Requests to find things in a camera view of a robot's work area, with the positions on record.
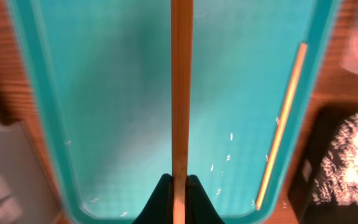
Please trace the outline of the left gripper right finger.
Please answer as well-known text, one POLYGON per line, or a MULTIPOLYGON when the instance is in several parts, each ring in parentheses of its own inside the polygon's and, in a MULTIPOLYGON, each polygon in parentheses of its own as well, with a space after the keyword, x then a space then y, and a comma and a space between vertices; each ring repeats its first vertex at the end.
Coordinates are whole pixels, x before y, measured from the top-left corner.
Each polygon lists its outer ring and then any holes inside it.
POLYGON ((185 223, 224 224, 196 175, 186 178, 185 223))

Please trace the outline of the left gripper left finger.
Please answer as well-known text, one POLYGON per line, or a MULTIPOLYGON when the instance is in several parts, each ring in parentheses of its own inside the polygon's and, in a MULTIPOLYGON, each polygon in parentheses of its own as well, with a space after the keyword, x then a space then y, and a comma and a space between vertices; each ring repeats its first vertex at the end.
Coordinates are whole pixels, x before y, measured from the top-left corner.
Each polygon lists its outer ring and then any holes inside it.
POLYGON ((174 186, 173 177, 163 174, 152 195, 133 224, 172 224, 174 186))

